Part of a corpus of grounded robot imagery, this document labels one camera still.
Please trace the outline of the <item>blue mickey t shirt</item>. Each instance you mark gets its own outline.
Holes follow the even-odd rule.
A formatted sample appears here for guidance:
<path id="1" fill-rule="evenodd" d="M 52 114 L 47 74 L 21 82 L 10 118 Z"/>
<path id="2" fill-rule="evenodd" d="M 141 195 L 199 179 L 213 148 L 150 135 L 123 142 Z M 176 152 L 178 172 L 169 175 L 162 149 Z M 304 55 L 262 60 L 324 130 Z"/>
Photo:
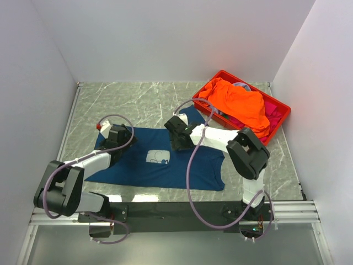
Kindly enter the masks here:
<path id="1" fill-rule="evenodd" d="M 137 187 L 186 187 L 186 168 L 192 149 L 173 151 L 167 129 L 135 128 L 137 142 L 122 155 L 117 164 L 95 173 L 89 182 Z M 224 155 L 201 146 L 191 165 L 190 188 L 222 191 Z"/>

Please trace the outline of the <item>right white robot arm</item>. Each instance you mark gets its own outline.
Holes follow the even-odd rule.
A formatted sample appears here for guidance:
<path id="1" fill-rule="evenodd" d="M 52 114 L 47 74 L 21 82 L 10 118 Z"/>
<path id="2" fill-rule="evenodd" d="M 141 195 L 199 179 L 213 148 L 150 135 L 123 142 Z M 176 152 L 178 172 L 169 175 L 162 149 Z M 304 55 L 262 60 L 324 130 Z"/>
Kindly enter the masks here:
<path id="1" fill-rule="evenodd" d="M 225 152 L 243 178 L 242 214 L 255 220 L 264 210 L 264 173 L 270 153 L 249 128 L 224 130 L 201 123 L 187 123 L 185 114 L 173 115 L 165 124 L 172 150 L 194 149 L 186 168 L 186 188 L 190 189 L 192 161 L 201 146 Z"/>

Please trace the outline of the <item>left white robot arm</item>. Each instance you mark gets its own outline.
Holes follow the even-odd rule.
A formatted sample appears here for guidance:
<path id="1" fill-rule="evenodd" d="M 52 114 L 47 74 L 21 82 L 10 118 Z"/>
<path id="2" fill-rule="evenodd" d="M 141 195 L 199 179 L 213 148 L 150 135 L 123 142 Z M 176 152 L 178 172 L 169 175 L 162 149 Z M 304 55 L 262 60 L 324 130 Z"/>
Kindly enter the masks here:
<path id="1" fill-rule="evenodd" d="M 52 219 L 77 212 L 83 200 L 84 180 L 115 165 L 137 142 L 134 128 L 124 124 L 114 125 L 106 120 L 97 124 L 97 130 L 103 140 L 91 153 L 66 162 L 54 160 L 47 165 L 33 204 L 47 213 L 56 213 Z"/>

